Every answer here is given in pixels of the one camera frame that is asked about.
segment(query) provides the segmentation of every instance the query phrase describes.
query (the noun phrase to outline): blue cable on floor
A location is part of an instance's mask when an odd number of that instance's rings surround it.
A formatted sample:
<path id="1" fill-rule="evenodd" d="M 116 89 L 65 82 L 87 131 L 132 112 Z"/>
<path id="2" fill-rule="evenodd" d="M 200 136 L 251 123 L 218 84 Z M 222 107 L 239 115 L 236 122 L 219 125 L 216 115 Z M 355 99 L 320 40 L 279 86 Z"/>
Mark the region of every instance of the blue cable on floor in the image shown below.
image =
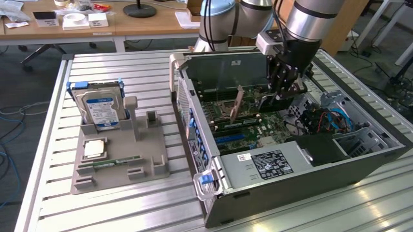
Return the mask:
<path id="1" fill-rule="evenodd" d="M 10 142 L 13 139 L 16 139 L 21 135 L 21 133 L 24 131 L 24 122 L 20 121 L 20 120 L 8 119 L 8 118 L 4 118 L 4 117 L 0 117 L 0 119 L 4 120 L 4 121 L 9 121 L 9 122 L 18 122 L 21 124 L 21 130 L 18 131 L 17 135 L 14 135 L 5 142 L 0 143 L 0 145 L 4 145 L 5 143 Z M 20 192 L 20 176 L 18 176 L 18 171 L 17 171 L 13 159 L 4 152 L 0 152 L 0 155 L 4 156 L 8 159 L 9 163 L 12 164 L 12 167 L 13 167 L 13 170 L 14 170 L 14 174 L 16 174 L 16 178 L 17 178 L 17 189 L 16 189 L 16 192 L 9 197 L 9 199 L 6 199 L 6 201 L 0 205 L 0 209 L 1 209 L 6 205 L 6 203 L 10 202 L 17 197 L 17 195 L 18 195 L 18 192 Z"/>
<path id="2" fill-rule="evenodd" d="M 0 143 L 2 145 L 2 144 L 6 144 L 8 142 L 10 142 L 13 139 L 16 139 L 21 135 L 21 133 L 24 131 L 24 123 L 20 120 L 8 119 L 8 118 L 4 118 L 4 117 L 0 117 L 0 119 L 2 119 L 4 121 L 17 122 L 17 123 L 21 124 L 21 130 L 18 131 L 18 133 L 9 140 L 6 140 L 5 142 Z"/>
<path id="3" fill-rule="evenodd" d="M 14 174 L 16 174 L 16 178 L 17 178 L 17 189 L 16 189 L 16 192 L 14 194 L 6 199 L 6 201 L 0 205 L 0 209 L 2 208 L 2 206 L 6 205 L 8 202 L 10 202 L 18 195 L 18 192 L 20 192 L 20 177 L 18 177 L 18 172 L 17 172 L 17 168 L 16 168 L 16 165 L 14 165 L 14 162 L 12 160 L 12 158 L 4 153 L 4 152 L 0 152 L 0 155 L 4 156 L 8 161 L 10 162 L 12 164 L 12 167 L 13 167 L 13 170 L 14 170 Z"/>

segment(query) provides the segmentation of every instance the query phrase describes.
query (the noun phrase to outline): tape roll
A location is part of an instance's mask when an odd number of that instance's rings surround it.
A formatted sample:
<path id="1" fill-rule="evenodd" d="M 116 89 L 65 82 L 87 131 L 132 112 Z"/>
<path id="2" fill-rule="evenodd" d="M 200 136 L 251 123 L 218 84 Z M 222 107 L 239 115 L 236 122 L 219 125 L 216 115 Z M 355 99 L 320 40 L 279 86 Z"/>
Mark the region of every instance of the tape roll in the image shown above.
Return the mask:
<path id="1" fill-rule="evenodd" d="M 70 3 L 70 0 L 54 0 L 56 6 L 65 6 L 69 3 Z"/>
<path id="2" fill-rule="evenodd" d="M 84 14 L 70 13 L 70 14 L 64 15 L 62 21 L 69 21 L 73 24 L 83 24 L 87 22 L 87 18 Z"/>

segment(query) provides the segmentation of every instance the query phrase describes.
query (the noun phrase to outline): chair wheel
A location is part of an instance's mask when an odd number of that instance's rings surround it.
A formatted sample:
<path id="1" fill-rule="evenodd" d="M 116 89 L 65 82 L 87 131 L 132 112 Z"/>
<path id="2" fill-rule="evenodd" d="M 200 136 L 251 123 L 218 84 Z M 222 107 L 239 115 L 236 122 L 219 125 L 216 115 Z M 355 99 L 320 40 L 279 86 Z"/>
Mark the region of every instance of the chair wheel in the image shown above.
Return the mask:
<path id="1" fill-rule="evenodd" d="M 89 47 L 95 49 L 97 48 L 97 45 L 95 43 L 89 43 Z"/>
<path id="2" fill-rule="evenodd" d="M 20 50 L 21 52 L 26 52 L 26 46 L 18 45 L 18 50 Z"/>
<path id="3" fill-rule="evenodd" d="M 22 70 L 28 73 L 30 73 L 33 71 L 33 67 L 32 66 L 22 66 Z"/>

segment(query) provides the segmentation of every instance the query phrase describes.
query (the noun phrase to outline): desk lamp base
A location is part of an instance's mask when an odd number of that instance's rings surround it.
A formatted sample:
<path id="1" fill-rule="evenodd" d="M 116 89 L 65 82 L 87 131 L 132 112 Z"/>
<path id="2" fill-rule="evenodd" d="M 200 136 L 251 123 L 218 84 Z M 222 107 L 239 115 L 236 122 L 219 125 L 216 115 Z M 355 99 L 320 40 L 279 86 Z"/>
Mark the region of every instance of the desk lamp base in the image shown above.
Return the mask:
<path id="1" fill-rule="evenodd" d="M 132 4 L 123 8 L 123 13 L 133 18 L 148 18 L 156 14 L 156 9 L 144 4 L 137 8 L 137 4 Z"/>

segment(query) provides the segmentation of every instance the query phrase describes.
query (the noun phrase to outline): white cable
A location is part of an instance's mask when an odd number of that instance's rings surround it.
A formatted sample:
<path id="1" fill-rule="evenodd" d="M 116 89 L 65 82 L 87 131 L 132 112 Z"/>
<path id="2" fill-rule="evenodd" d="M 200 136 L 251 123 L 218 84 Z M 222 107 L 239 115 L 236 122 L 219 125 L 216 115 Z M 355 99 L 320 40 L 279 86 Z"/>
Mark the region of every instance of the white cable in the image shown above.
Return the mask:
<path id="1" fill-rule="evenodd" d="M 115 1 L 136 2 L 136 0 L 115 0 Z M 147 4 L 152 4 L 152 5 L 157 5 L 157 6 L 163 6 L 165 8 L 171 8 L 171 9 L 179 10 L 179 11 L 185 10 L 185 8 L 176 8 L 176 7 L 167 6 L 164 4 L 160 4 L 160 3 L 156 3 L 156 2 L 152 2 L 152 1 L 140 1 L 140 2 L 147 3 Z"/>
<path id="2" fill-rule="evenodd" d="M 50 103 L 49 101 L 41 101 L 41 102 L 36 102 L 36 103 L 33 103 L 33 104 L 30 104 L 30 105 L 25 105 L 25 106 L 22 106 L 17 111 L 13 111 L 13 112 L 9 112 L 9 113 L 5 113 L 5 112 L 2 112 L 2 111 L 0 111 L 0 114 L 1 115 L 14 115 L 14 114 L 21 114 L 21 115 L 24 115 L 24 113 L 22 113 L 22 111 L 25 111 L 28 108 L 30 108 L 30 107 L 33 107 L 33 106 L 37 106 L 37 105 L 42 105 L 42 104 L 48 104 L 48 103 Z M 37 113 L 25 113 L 25 115 L 40 115 L 40 114 L 44 114 L 44 113 L 46 113 L 46 110 L 45 111 L 41 111 L 41 112 L 37 112 Z"/>

